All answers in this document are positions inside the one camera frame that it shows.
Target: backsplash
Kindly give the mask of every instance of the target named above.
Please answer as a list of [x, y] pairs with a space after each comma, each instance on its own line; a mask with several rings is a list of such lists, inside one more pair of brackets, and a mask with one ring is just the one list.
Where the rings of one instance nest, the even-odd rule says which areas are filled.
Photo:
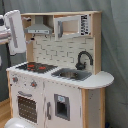
[[[81, 51], [94, 55], [93, 38], [72, 38], [62, 41], [55, 41], [54, 36], [35, 36], [33, 43], [34, 61], [37, 63], [52, 64], [57, 66], [68, 66], [75, 68], [78, 62], [78, 54]], [[88, 56], [82, 55], [81, 62], [86, 62], [86, 70], [93, 72]]]

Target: oven window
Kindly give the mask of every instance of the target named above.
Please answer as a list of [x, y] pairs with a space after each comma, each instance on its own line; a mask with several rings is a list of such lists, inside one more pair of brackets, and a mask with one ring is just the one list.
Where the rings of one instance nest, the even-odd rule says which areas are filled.
[[19, 115], [27, 120], [37, 123], [36, 102], [18, 96]]

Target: faucet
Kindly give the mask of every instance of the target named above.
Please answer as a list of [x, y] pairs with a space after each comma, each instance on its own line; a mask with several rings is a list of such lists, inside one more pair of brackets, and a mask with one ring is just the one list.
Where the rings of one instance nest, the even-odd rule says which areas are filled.
[[90, 65], [93, 65], [92, 56], [91, 56], [88, 52], [82, 51], [82, 52], [80, 52], [79, 55], [78, 55], [78, 63], [76, 64], [77, 70], [83, 70], [83, 69], [85, 69], [85, 67], [86, 67], [85, 63], [82, 64], [82, 63], [80, 62], [80, 58], [81, 58], [81, 56], [82, 56], [83, 54], [86, 54], [86, 55], [89, 57], [89, 59], [90, 59]]

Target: cabinet door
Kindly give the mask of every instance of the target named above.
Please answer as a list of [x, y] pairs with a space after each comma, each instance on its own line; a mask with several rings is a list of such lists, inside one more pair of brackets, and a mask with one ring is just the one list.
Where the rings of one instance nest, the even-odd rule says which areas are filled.
[[55, 40], [85, 36], [91, 33], [89, 15], [54, 18]]
[[82, 128], [81, 92], [58, 83], [45, 83], [45, 128]]
[[44, 128], [43, 94], [12, 85], [11, 95], [13, 117], [24, 119], [36, 128]]

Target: burner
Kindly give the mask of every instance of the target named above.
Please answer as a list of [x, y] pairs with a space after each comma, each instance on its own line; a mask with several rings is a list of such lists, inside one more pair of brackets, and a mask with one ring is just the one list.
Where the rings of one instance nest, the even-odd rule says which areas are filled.
[[30, 63], [21, 65], [21, 66], [16, 67], [16, 68], [31, 71], [31, 72], [46, 73], [47, 71], [52, 70], [56, 67], [57, 66], [30, 62]]

